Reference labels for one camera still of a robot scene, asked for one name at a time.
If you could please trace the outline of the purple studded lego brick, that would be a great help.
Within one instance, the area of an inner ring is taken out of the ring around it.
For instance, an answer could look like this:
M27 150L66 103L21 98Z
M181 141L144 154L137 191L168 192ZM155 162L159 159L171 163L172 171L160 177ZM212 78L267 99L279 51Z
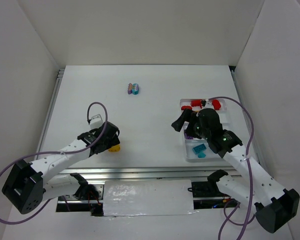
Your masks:
M194 139L192 136L189 136L186 133L184 134L184 137L185 137L186 140L193 140Z

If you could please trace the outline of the yellow round lego piece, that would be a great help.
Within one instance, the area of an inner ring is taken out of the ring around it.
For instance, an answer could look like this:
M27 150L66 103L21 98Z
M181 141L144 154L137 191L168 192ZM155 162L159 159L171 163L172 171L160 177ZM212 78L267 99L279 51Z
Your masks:
M120 150L121 150L120 144L114 145L108 149L108 151L111 153L116 153L116 152L119 152Z

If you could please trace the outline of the red studded lego brick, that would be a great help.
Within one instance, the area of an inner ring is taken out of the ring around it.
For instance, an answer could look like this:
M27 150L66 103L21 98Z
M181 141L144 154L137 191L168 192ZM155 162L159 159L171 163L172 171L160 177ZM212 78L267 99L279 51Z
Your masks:
M199 107L200 109L203 107L203 100L201 99L196 99L196 100L192 100L190 102L190 106L191 107Z

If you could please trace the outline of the teal studded lego brick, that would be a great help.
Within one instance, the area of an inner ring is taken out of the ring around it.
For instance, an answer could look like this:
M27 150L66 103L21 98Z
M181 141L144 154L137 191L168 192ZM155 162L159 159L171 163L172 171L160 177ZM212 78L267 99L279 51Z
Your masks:
M197 145L192 148L192 151L194 152L195 155L200 154L201 152L204 152L206 150L206 146L204 144Z

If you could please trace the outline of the red flower lego piece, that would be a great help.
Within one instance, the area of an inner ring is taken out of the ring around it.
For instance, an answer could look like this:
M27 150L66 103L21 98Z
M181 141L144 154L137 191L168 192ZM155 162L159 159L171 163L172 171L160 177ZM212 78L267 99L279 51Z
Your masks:
M212 103L213 108L216 111L219 111L222 108L222 105L221 105L220 101L217 100L217 99L213 99L211 103Z

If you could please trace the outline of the pastel flower lego stack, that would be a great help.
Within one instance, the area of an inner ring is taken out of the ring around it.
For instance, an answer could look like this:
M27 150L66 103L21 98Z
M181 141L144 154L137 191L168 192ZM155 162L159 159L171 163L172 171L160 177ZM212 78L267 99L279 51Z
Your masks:
M127 93L129 95L138 95L140 87L137 83L129 83L127 87Z

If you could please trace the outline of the small teal lego brick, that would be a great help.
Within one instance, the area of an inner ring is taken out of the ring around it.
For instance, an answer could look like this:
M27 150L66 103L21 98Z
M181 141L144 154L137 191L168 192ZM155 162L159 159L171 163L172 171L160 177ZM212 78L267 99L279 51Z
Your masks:
M204 152L201 152L197 155L198 158L203 159L206 157L206 154Z

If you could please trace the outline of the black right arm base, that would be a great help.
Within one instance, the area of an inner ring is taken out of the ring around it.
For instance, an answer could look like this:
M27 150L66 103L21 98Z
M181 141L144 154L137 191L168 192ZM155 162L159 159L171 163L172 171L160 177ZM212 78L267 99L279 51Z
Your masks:
M193 181L187 190L192 193L195 210L234 208L237 204L209 181Z

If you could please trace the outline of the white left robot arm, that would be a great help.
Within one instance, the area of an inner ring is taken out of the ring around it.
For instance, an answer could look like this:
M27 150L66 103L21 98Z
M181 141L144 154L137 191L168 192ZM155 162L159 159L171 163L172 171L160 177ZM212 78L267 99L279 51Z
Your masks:
M50 154L27 163L17 161L2 187L2 193L23 215L45 200L71 195L78 200L98 197L98 191L79 173L60 175L70 166L120 144L120 130L111 122L80 134L76 140Z

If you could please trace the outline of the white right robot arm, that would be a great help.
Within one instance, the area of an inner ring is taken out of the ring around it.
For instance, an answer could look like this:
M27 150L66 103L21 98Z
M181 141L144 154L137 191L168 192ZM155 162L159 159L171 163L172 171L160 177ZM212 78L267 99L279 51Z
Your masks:
M206 140L213 153L248 181L249 187L245 187L224 170L216 171L209 179L221 193L247 206L264 230L273 234L296 216L299 193L293 188L286 189L249 157L247 147L234 132L223 128L214 109L204 108L199 112L185 109L171 126L180 132L184 124L187 124L185 133L188 136Z

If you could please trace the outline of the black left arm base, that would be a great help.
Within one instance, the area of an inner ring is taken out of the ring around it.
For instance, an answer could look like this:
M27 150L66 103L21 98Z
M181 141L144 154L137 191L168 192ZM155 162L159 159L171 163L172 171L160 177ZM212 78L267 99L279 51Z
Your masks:
M103 217L103 195L105 184L91 184L79 173L67 175L78 183L73 194L59 196L57 199L57 213L89 212L91 216Z

